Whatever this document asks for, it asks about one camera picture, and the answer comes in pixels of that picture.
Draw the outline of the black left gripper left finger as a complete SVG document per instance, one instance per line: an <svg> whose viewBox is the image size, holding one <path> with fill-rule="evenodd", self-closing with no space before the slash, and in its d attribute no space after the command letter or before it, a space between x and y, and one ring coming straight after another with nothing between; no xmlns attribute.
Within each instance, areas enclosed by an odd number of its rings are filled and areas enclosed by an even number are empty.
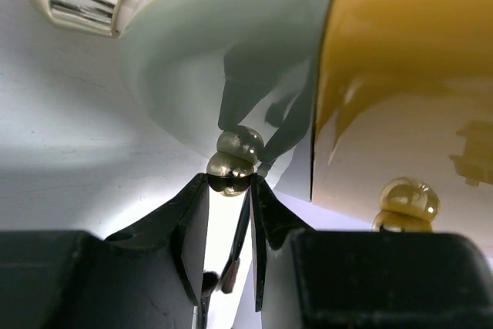
<svg viewBox="0 0 493 329"><path fill-rule="evenodd" d="M200 301L206 176L105 239L83 230L1 234L3 328L189 328Z"/></svg>

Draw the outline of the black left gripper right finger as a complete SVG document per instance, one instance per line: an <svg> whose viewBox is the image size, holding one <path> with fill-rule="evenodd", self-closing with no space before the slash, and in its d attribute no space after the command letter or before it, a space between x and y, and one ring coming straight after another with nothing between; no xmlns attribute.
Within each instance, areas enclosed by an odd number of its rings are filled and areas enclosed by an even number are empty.
<svg viewBox="0 0 493 329"><path fill-rule="evenodd" d="M463 236L315 230L258 175L250 207L265 328L492 326L492 275Z"/></svg>

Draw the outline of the black powder brush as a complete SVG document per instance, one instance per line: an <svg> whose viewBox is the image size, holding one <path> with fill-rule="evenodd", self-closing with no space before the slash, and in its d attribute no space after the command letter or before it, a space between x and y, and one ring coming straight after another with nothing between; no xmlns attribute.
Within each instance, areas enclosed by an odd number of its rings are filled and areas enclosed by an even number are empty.
<svg viewBox="0 0 493 329"><path fill-rule="evenodd" d="M197 314L197 327L199 329L207 328L210 298L212 293L216 290L217 284L219 283L219 278L218 273L213 271L205 271L203 273L200 309Z"/></svg>

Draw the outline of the slim black makeup brush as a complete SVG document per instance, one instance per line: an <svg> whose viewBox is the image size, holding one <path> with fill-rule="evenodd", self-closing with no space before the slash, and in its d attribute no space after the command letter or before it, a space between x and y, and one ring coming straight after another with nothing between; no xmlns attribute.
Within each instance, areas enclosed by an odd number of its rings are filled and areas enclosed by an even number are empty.
<svg viewBox="0 0 493 329"><path fill-rule="evenodd" d="M220 291L223 294L231 294L236 283L236 277L240 268L240 255L250 224L250 201L251 196L250 191L248 190L243 199L243 205L236 225L230 255L220 275Z"/></svg>

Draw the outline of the yellow organizer drawer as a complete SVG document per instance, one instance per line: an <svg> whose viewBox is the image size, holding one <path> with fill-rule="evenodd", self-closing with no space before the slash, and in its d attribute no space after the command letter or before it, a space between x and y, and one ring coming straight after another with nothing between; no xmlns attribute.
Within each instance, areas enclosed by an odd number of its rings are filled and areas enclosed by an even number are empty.
<svg viewBox="0 0 493 329"><path fill-rule="evenodd" d="M492 0L333 0L321 52L314 204L381 203L492 244Z"/></svg>

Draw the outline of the grey green organizer drawer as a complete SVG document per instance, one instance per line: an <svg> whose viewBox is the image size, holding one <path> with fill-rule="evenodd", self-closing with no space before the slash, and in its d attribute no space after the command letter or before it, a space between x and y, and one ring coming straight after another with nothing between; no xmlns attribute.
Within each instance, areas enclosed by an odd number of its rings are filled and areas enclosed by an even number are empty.
<svg viewBox="0 0 493 329"><path fill-rule="evenodd" d="M280 192L311 198L314 111L331 0L141 0L122 74L152 120L211 157L231 137Z"/></svg>

